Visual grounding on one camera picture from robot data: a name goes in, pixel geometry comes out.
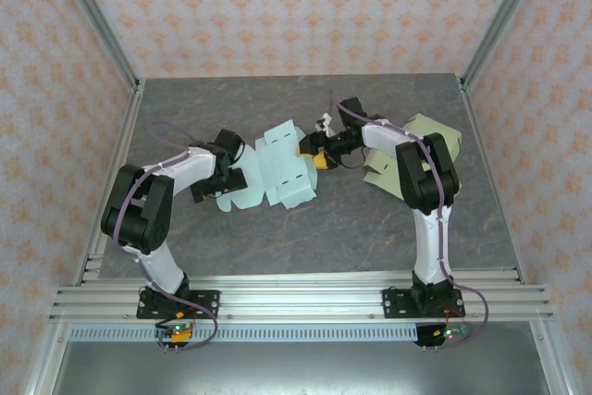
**wallpaper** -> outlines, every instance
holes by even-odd
[[[140,77],[463,73],[501,0],[98,0]]]
[[[592,0],[524,0],[471,94],[527,275],[550,285],[586,388],[592,388],[591,80]]]
[[[0,0],[0,393],[72,280],[129,93],[76,0]]]

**purple cable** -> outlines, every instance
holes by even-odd
[[[154,122],[151,122],[150,125],[148,126],[148,132],[155,140],[157,140],[165,145],[169,145],[171,147],[175,147],[180,150],[185,150],[187,148],[186,146],[181,145],[180,143],[171,142],[165,138],[161,138],[160,136],[158,136],[156,134],[156,132],[154,131],[154,127],[156,127],[157,125],[165,125],[167,127],[170,127],[171,129],[175,129],[176,131],[183,133],[185,136],[187,136],[189,139],[191,139],[191,142],[197,142],[197,140],[193,136],[191,136],[191,134],[187,130],[182,128],[181,126],[179,126],[177,124],[173,124],[172,122],[167,122],[165,120],[155,120]]]
[[[126,214],[126,211],[128,210],[128,207],[130,206],[131,199],[133,198],[133,195],[140,188],[142,183],[145,180],[147,180],[150,177],[150,175],[152,175],[156,171],[161,170],[163,168],[172,167],[180,162],[183,162],[187,158],[189,158],[189,152],[185,152],[181,157],[178,157],[176,159],[171,159],[170,161],[167,161],[167,162],[163,162],[163,163],[158,164],[157,166],[154,166],[154,167],[150,168],[149,170],[145,171],[144,174],[141,175],[140,178],[138,180],[136,180],[136,182],[129,189],[128,195],[126,196],[126,199],[124,199],[123,204],[121,205],[121,209],[119,210],[119,215],[117,215],[115,229],[113,230],[113,243],[115,244],[116,248],[118,248],[123,253],[128,254],[129,256],[131,256],[133,258],[133,260],[140,267],[140,271],[142,272],[142,274],[146,278],[146,281],[148,281],[148,285],[150,285],[157,292],[166,296],[169,300],[172,300],[175,302],[180,302],[184,305],[188,305],[190,307],[193,307],[196,310],[204,312],[206,315],[208,315],[210,318],[212,318],[212,321],[214,321],[214,331],[212,332],[212,334],[208,338],[204,339],[203,341],[190,343],[182,348],[178,348],[177,349],[178,351],[188,351],[190,349],[197,349],[198,347],[203,347],[204,345],[206,345],[208,342],[210,342],[212,339],[214,339],[214,337],[218,333],[218,321],[217,321],[216,317],[214,316],[214,314],[212,312],[210,312],[208,309],[206,309],[205,307],[202,307],[201,305],[196,304],[195,302],[190,302],[190,301],[186,301],[181,298],[178,298],[175,295],[168,293],[166,290],[164,290],[162,287],[160,287],[157,283],[155,283],[152,280],[152,278],[150,277],[150,275],[148,274],[148,271],[144,268],[142,262],[140,261],[140,258],[134,253],[126,252],[123,249],[123,247],[119,245],[119,232],[121,231],[121,224],[123,223],[123,216]],[[165,351],[166,351],[167,346],[162,341],[162,337],[164,336],[164,333],[161,334],[160,338],[158,339],[158,345],[161,348],[165,349]]]
[[[489,304],[487,303],[486,297],[483,295],[483,293],[481,293],[480,290],[457,283],[448,274],[446,267],[444,266],[444,226],[442,224],[442,209],[444,208],[444,187],[442,186],[442,181],[440,180],[440,177],[438,175],[438,171],[436,170],[436,164],[434,164],[434,160],[432,159],[432,156],[429,153],[429,150],[427,150],[426,145],[421,140],[421,138],[419,138],[418,136],[410,133],[409,131],[402,129],[401,127],[397,127],[394,124],[387,123],[387,122],[378,122],[378,121],[375,121],[372,119],[368,119],[367,117],[360,116],[357,113],[354,113],[354,112],[348,110],[343,105],[341,105],[338,102],[337,96],[333,93],[333,91],[330,88],[329,88],[329,94],[331,96],[331,100],[332,100],[333,104],[339,110],[342,110],[345,113],[347,113],[348,115],[355,117],[357,119],[360,119],[363,122],[366,122],[368,124],[379,125],[381,127],[385,127],[387,129],[393,130],[399,134],[402,134],[403,136],[408,136],[409,138],[411,138],[415,142],[417,142],[419,147],[422,149],[422,152],[424,152],[425,160],[427,161],[430,168],[432,169],[432,173],[434,175],[434,180],[436,181],[436,185],[438,187],[438,195],[439,195],[439,203],[438,203],[438,255],[439,255],[439,259],[438,260],[439,260],[439,264],[440,264],[440,270],[442,271],[442,273],[446,277],[446,280],[452,286],[454,286],[458,289],[461,289],[461,290],[471,291],[472,293],[474,293],[475,295],[477,295],[481,299],[481,301],[483,302],[483,305],[485,307],[485,315],[483,317],[483,324],[481,324],[481,327],[473,335],[471,335],[468,338],[462,339],[458,342],[455,342],[453,344],[444,345],[439,348],[440,349],[450,349],[452,347],[457,347],[457,346],[460,346],[461,344],[465,344],[466,342],[473,340],[474,338],[476,338],[477,336],[479,336],[483,332],[483,329],[487,325],[487,321],[489,319]]]

